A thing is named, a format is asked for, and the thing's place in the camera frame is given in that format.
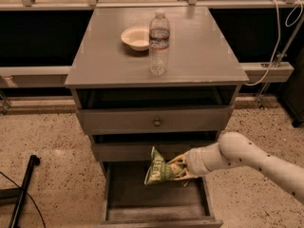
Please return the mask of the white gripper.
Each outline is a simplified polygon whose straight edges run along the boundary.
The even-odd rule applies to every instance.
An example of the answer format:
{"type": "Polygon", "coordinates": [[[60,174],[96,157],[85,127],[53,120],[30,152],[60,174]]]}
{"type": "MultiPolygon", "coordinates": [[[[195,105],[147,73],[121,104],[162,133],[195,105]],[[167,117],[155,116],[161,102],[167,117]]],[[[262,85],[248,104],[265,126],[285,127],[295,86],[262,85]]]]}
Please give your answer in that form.
{"type": "Polygon", "coordinates": [[[168,164],[187,165],[188,170],[182,169],[178,174],[167,179],[167,181],[180,181],[182,186],[186,186],[192,179],[210,173],[203,159],[202,148],[192,148],[187,154],[178,155],[169,161],[168,164]]]}

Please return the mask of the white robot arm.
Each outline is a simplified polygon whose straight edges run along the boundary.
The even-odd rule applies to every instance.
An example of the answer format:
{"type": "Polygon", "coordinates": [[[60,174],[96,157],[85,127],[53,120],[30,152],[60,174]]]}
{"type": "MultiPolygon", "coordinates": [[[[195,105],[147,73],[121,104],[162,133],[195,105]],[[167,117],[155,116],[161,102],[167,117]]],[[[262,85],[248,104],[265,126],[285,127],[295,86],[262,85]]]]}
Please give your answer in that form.
{"type": "Polygon", "coordinates": [[[266,153],[237,132],[224,133],[216,143],[192,148],[171,160],[183,170],[179,181],[203,177],[220,169],[249,166],[304,203],[304,169],[266,153]]]}

